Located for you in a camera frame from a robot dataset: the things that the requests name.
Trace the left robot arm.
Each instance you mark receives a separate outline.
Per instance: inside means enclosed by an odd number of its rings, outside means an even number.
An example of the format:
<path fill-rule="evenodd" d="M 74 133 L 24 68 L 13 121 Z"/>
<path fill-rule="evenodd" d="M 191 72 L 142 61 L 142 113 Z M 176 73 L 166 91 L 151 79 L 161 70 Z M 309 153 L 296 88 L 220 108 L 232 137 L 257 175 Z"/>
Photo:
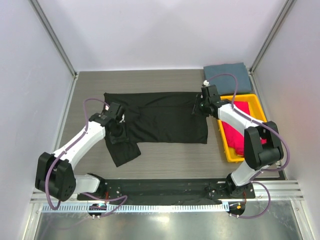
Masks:
<path fill-rule="evenodd" d="M 68 143 L 53 153 L 43 152 L 37 162 L 35 188 L 61 202 L 73 194 L 100 200 L 107 192 L 104 178 L 93 173 L 75 175 L 74 169 L 99 141 L 118 144 L 127 140 L 125 108 L 119 103 L 105 104 L 103 112 L 85 117 L 85 126 Z"/>

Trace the black t-shirt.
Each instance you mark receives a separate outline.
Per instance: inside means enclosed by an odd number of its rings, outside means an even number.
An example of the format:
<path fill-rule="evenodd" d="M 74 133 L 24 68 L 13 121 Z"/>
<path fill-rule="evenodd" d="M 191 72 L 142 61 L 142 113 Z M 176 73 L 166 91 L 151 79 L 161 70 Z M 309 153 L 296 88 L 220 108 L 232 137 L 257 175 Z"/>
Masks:
<path fill-rule="evenodd" d="M 104 93 L 107 104 L 124 107 L 128 140 L 106 147 L 116 167 L 141 155 L 139 143 L 206 144 L 204 115 L 193 114 L 197 92 Z"/>

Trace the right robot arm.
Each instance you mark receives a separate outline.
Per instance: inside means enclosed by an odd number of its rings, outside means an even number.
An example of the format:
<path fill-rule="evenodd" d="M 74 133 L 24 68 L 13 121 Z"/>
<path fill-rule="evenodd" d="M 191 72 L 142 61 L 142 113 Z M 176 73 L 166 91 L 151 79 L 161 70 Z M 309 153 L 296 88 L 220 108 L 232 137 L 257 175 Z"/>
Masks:
<path fill-rule="evenodd" d="M 256 175 L 284 157 L 278 127 L 240 110 L 234 101 L 222 100 L 215 85 L 203 86 L 196 96 L 193 115 L 212 116 L 233 127 L 244 137 L 244 161 L 225 179 L 225 191 L 236 198 L 246 190 Z"/>

